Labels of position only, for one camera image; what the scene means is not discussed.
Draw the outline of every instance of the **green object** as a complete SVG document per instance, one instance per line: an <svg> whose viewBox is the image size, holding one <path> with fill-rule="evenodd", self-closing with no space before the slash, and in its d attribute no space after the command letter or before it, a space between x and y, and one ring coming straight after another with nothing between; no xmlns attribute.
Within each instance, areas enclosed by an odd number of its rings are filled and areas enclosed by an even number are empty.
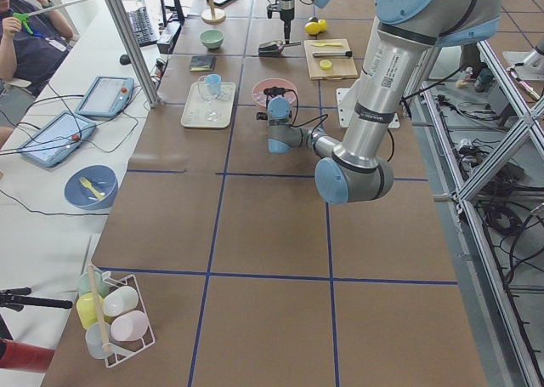
<svg viewBox="0 0 544 387"><path fill-rule="evenodd" d="M221 47L223 33L220 30L206 30L201 34L201 42L208 49Z"/></svg>
<svg viewBox="0 0 544 387"><path fill-rule="evenodd" d="M34 31L28 26L28 14L14 13L14 17L26 28L29 34L34 34Z"/></svg>

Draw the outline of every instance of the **wooden board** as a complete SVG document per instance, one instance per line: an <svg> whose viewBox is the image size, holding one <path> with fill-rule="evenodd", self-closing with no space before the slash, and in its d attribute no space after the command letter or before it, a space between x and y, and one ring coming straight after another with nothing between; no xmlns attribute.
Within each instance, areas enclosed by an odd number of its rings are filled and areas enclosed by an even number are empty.
<svg viewBox="0 0 544 387"><path fill-rule="evenodd" d="M342 47L317 47L314 43L341 43ZM348 40L345 38L335 38L328 40L305 40L304 50L306 51L306 61L308 62L309 79L348 79L357 78L357 68L353 58L314 58L313 52L329 52L329 51L350 51ZM321 60L329 60L332 63L330 70L322 70L320 68Z"/></svg>

